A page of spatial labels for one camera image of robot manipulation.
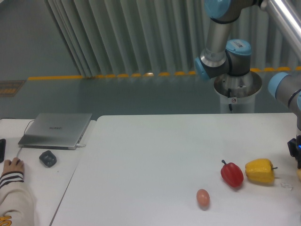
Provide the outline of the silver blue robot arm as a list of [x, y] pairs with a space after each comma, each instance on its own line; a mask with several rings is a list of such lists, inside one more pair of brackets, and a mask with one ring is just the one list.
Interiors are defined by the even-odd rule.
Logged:
[[[301, 18], [287, 0], [206, 0], [210, 17], [206, 46], [195, 58], [197, 74], [204, 80], [214, 78], [214, 89], [228, 100], [239, 100], [259, 92], [261, 78], [250, 70], [251, 45], [244, 40], [229, 40], [232, 24], [245, 8], [257, 5], [276, 22], [295, 53], [301, 56]], [[270, 94], [297, 117], [296, 137], [288, 144], [290, 155], [301, 167], [301, 77], [285, 72], [274, 75], [269, 84]]]

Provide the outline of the person's hand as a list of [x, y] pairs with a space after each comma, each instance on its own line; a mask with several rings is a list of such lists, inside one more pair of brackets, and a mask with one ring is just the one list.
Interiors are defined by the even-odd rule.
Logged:
[[13, 160], [4, 161], [2, 176], [13, 172], [24, 174], [24, 161], [20, 160], [18, 157], [15, 157]]

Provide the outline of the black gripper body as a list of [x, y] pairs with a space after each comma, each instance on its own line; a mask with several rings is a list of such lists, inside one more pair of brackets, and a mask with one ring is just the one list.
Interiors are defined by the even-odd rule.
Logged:
[[292, 138], [287, 142], [290, 155], [297, 161], [297, 168], [301, 168], [301, 136], [298, 135], [296, 138]]

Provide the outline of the cream striped sleeve forearm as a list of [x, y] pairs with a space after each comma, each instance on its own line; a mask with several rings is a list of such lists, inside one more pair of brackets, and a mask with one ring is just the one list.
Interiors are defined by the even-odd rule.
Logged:
[[0, 224], [34, 225], [33, 198], [20, 171], [5, 173], [0, 178]]

